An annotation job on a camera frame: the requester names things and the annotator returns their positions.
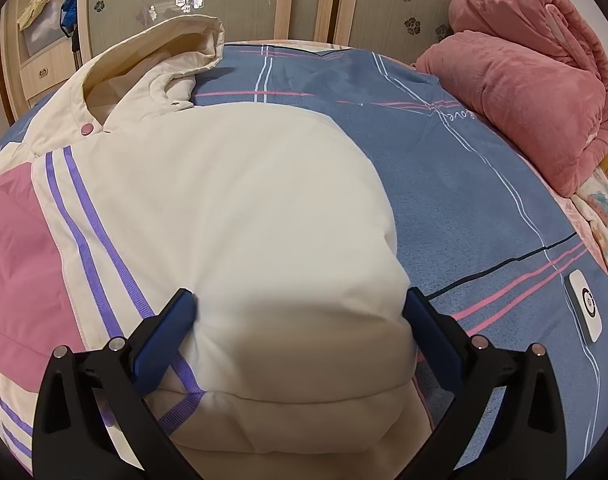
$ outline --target blue gripper pad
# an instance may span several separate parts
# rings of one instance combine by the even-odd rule
[[[197,304],[193,294],[182,289],[159,315],[161,320],[158,326],[132,365],[133,388],[140,396],[145,397],[158,388],[171,359],[193,327],[196,313]]]
[[[430,304],[425,306],[412,288],[406,292],[402,317],[410,323],[413,337],[440,387],[456,393],[463,384],[464,363],[457,348],[440,327],[436,316],[439,314]]]

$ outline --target purple stripe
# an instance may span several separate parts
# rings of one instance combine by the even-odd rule
[[[204,393],[188,394],[160,419],[159,425],[166,434],[171,434],[193,415],[202,400]]]
[[[2,397],[0,397],[0,408],[2,408],[4,413],[6,413],[8,415],[8,418],[10,418],[15,424],[17,424],[18,428],[23,430],[24,433],[26,433],[30,436],[33,436],[33,428],[31,428],[28,424],[26,424],[20,418],[20,416],[17,415],[17,413],[15,413],[13,410],[11,410],[9,405],[2,400]]]
[[[82,176],[79,174],[78,166],[75,164],[73,152],[71,151],[70,146],[64,148],[64,159],[66,160],[66,165],[68,166],[68,172],[70,173],[73,185],[75,186],[75,191],[78,192],[79,203],[82,205],[86,218],[88,218],[88,222],[91,224],[95,235],[106,249],[106,252],[113,262],[117,273],[120,275],[120,279],[122,280],[126,291],[129,293],[130,300],[133,302],[133,305],[135,305],[135,308],[140,313],[140,316],[154,316],[155,313],[153,312],[153,309],[148,304],[148,301],[146,301],[144,298],[144,294],[142,294],[142,291],[138,287],[137,283],[135,283],[132,274],[130,273],[129,269],[126,268],[126,264],[124,264],[124,261],[120,258],[120,255],[117,253],[117,250],[109,239],[108,234],[106,234],[104,226],[100,221],[100,217],[97,215],[97,211],[93,206],[93,202],[91,202],[91,197],[88,195],[88,191],[84,186]]]
[[[137,309],[138,313],[142,317],[151,317],[154,316],[155,313],[153,309],[151,309],[148,301],[144,298],[144,294],[140,290],[138,284],[135,282],[130,270],[126,267],[126,264],[122,260],[121,256],[118,254],[115,246],[111,242],[111,239],[108,237],[104,226],[102,225],[102,221],[100,220],[99,215],[93,205],[90,195],[86,190],[86,186],[84,185],[84,180],[82,176],[79,174],[78,165],[75,163],[75,159],[73,158],[73,151],[70,146],[66,146],[64,148],[64,159],[66,160],[66,166],[68,167],[68,172],[70,173],[71,180],[73,181],[73,185],[75,186],[75,190],[78,194],[79,203],[84,210],[86,218],[88,219],[89,224],[97,236],[97,239],[104,246],[106,253],[109,255],[115,270],[120,276],[122,283],[124,284],[124,288],[126,289],[130,300],[132,301],[135,309]],[[197,408],[197,404],[199,404],[199,399],[202,398],[204,391],[198,386],[197,380],[195,379],[195,375],[191,370],[191,367],[188,365],[186,360],[182,357],[182,355],[178,352],[175,354],[171,361],[171,366],[180,381],[182,381],[182,385],[186,389],[187,393],[195,394],[198,397],[197,403],[194,404],[193,411]]]
[[[100,277],[97,273],[97,269],[95,269],[91,249],[88,247],[88,243],[84,238],[82,231],[79,230],[79,227],[75,224],[64,207],[64,201],[62,200],[58,181],[55,177],[55,169],[53,168],[52,152],[46,154],[46,177],[49,181],[50,193],[53,195],[53,200],[55,200],[60,214],[64,218],[66,225],[70,229],[70,232],[78,245],[79,256],[82,260],[82,267],[84,268],[86,280],[88,281],[88,286],[91,288],[91,293],[100,316],[102,317],[102,321],[104,322],[104,326],[106,327],[106,331],[111,338],[124,335],[119,323],[117,323],[115,314],[111,310],[111,305],[108,302],[104,289],[102,288]]]
[[[13,433],[8,431],[8,428],[4,424],[2,424],[2,429],[4,430],[4,433],[6,433],[8,439],[13,443],[15,447],[17,447],[17,449],[24,453],[28,458],[33,458],[33,453],[31,452],[31,450],[28,449],[24,444],[22,444]]]
[[[104,425],[107,428],[116,425],[117,420],[115,419],[115,414],[113,413],[113,410],[108,404],[104,407],[103,410],[100,410],[100,415],[102,416],[102,421],[104,422]]]

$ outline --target blue bed sheet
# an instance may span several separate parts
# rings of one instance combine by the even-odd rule
[[[568,471],[577,467],[608,425],[608,276],[538,177],[498,135],[437,78],[364,50],[313,54],[229,45],[215,69],[196,77],[192,101],[277,103],[332,117],[380,175],[395,214],[398,258],[411,284],[425,294],[450,286],[433,300],[436,309],[497,347],[523,350],[535,341],[546,346],[562,395]],[[20,140],[29,121],[18,121],[0,149]],[[575,269],[590,284],[604,324],[591,345],[582,338],[564,287],[564,277]],[[418,364],[417,377],[439,420],[449,394],[437,387],[425,362]],[[481,450],[501,395],[492,397],[462,463]]]

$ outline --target cream jacket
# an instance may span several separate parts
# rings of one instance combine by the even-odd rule
[[[146,402],[206,480],[393,478],[430,427],[382,183],[327,116],[193,106],[194,75],[222,53],[222,25],[204,16],[115,45],[2,150],[0,174],[32,165],[87,349],[179,287],[197,296],[183,364]],[[30,418],[36,395],[3,376],[0,388]]]

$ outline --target pink blanket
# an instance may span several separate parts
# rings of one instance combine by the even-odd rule
[[[608,152],[608,60],[569,0],[452,0],[417,70],[502,130],[561,196]]]

